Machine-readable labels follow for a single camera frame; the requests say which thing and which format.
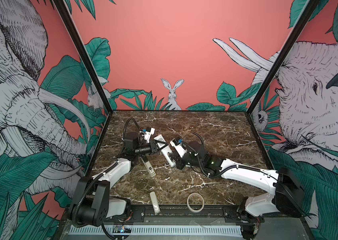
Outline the white remote control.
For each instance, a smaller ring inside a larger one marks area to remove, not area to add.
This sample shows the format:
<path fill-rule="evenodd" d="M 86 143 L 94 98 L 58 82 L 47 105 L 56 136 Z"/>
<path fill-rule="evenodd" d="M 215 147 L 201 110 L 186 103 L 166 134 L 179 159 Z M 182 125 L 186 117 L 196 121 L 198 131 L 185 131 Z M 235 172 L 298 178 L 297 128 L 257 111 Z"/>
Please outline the white remote control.
<path fill-rule="evenodd" d="M 154 140 L 159 141 L 158 142 L 158 147 L 161 149 L 161 153 L 162 155 L 165 157 L 165 159 L 167 160 L 168 164 L 171 167 L 175 167 L 176 163 L 174 160 L 172 160 L 170 158 L 170 154 L 172 154 L 172 150 L 170 149 L 168 143 L 166 142 L 166 140 L 164 139 L 164 137 L 162 135 L 158 135 L 156 137 L 154 137 Z"/>

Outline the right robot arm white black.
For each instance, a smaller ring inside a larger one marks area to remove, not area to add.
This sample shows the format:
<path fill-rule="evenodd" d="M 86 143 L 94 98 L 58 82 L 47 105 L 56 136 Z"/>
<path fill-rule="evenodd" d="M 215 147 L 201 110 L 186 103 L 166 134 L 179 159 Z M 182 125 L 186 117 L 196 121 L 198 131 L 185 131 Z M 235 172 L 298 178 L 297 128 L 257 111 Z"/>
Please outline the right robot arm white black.
<path fill-rule="evenodd" d="M 304 189 L 292 170 L 281 168 L 267 170 L 250 167 L 230 159 L 209 154 L 198 142 L 186 143 L 181 138 L 173 139 L 170 145 L 175 152 L 170 156 L 178 169 L 185 166 L 198 167 L 209 179 L 239 181 L 265 191 L 257 197 L 248 197 L 238 208 L 239 214 L 259 217 L 280 212 L 293 218 L 304 214 L 302 209 Z"/>

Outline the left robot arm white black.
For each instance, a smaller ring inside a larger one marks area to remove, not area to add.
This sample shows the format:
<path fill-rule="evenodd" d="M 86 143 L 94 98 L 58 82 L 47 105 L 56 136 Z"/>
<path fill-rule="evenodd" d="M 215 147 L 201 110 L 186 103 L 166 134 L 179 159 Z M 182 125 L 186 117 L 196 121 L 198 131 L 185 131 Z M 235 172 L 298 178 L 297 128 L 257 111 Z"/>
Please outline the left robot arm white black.
<path fill-rule="evenodd" d="M 157 140 L 145 140 L 142 133 L 131 132 L 124 137 L 121 152 L 108 168 L 92 177 L 79 180 L 68 210 L 68 219 L 73 225 L 81 228 L 87 225 L 99 227 L 111 217 L 128 217 L 131 214 L 131 203 L 126 198 L 111 198 L 111 188 L 123 176 L 128 174 L 142 158 L 162 150 Z"/>

